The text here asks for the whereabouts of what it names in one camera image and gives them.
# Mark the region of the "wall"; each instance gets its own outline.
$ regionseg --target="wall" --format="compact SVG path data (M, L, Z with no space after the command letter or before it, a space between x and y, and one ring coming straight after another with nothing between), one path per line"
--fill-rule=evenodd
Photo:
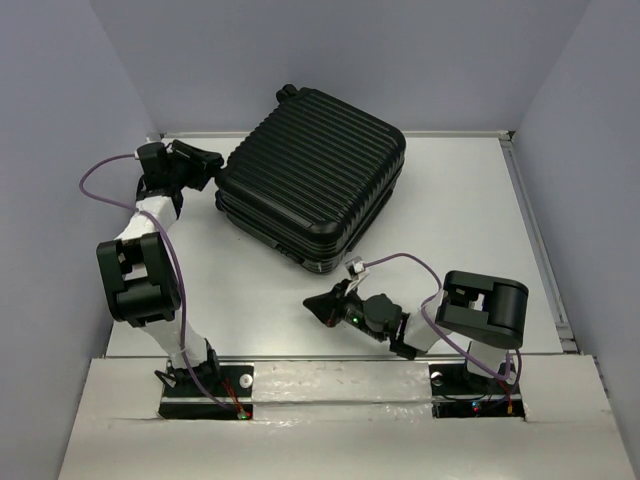
M515 129L588 0L91 0L161 131L251 130L283 84L403 129Z
M93 251L126 221L77 181L151 124L86 0L3 2L0 64L0 477L47 480L111 325ZM135 172L93 188L130 199Z
M516 135L569 320L640 473L640 2L593 0Z

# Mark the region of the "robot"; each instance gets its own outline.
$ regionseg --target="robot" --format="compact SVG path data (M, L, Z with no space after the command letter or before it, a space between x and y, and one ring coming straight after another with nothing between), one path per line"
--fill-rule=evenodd
M136 208L132 209L135 213L120 235L97 247L109 311L116 321L126 321L151 335L167 353L167 371L156 372L165 388L193 392L195 385L201 394L221 404L211 393L225 380L215 350L191 328L186 314L182 322L176 319L183 286L162 237L180 217L182 189L202 191L224 160L218 153L178 140L170 145L143 145L135 158L143 170ZM397 256L418 261L438 282L438 292L411 314L385 294L366 300L358 296L358 286L370 268ZM511 378L508 351L522 346L527 287L513 280L460 271L449 272L441 284L433 270L408 254L369 264L356 258L346 267L348 279L303 302L324 325L331 328L346 322L377 341L388 341L391 352L408 360L427 353L442 338L467 359L469 375L504 381ZM465 352L451 342L447 337L451 332L471 338L470 349ZM238 418L247 418L246 412L240 410Z

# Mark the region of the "white table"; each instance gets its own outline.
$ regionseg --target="white table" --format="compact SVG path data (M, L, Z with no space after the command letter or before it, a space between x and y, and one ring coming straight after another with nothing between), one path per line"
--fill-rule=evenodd
M182 138L225 156L242 137ZM328 329L302 307L346 277L339 268L314 275L232 225L214 206L214 182L185 191L170 237L185 275L189 321L218 354L241 358L374 358L392 356L354 328ZM449 270L518 280L530 296L523 352L562 352L531 243L497 138L408 136L394 194L353 255L370 261L409 252L444 276ZM409 260L374 269L363 296L385 292L407 311L435 289ZM456 340L464 344L462 337ZM439 342L431 354L451 353ZM116 324L109 357L163 356L144 333Z
M93 361L60 480L634 478L590 357L525 356L526 422L433 419L426 365L392 361L256 362L251 422L167 421L164 364Z

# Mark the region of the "suitcase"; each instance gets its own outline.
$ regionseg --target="suitcase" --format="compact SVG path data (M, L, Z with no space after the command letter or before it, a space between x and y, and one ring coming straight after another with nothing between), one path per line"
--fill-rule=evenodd
M276 98L216 176L216 207L307 270L328 273L391 197L406 141L318 90L286 85Z

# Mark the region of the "ribbed suitcase shell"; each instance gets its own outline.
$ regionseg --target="ribbed suitcase shell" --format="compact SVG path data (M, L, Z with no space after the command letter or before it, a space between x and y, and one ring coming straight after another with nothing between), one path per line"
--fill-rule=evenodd
M216 206L304 268L335 269L393 192L402 133L318 90L283 101L228 158Z

